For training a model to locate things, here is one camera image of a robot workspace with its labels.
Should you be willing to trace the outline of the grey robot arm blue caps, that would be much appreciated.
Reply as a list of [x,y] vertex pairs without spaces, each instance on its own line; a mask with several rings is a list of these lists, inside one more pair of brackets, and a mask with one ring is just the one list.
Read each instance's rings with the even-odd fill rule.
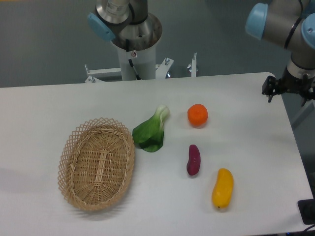
[[256,4],[248,15],[247,34],[290,51],[281,78],[268,76],[262,94],[271,102],[284,93],[301,96],[301,105],[315,98],[315,2],[273,0]]

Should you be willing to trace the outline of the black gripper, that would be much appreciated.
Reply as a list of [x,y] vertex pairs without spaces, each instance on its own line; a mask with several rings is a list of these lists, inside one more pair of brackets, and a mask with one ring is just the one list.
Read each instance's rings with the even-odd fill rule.
[[284,93],[298,94],[302,97],[301,106],[308,98],[315,97],[315,69],[306,70],[298,66],[287,66],[281,78],[268,76],[262,85],[262,94],[271,103],[275,95]]

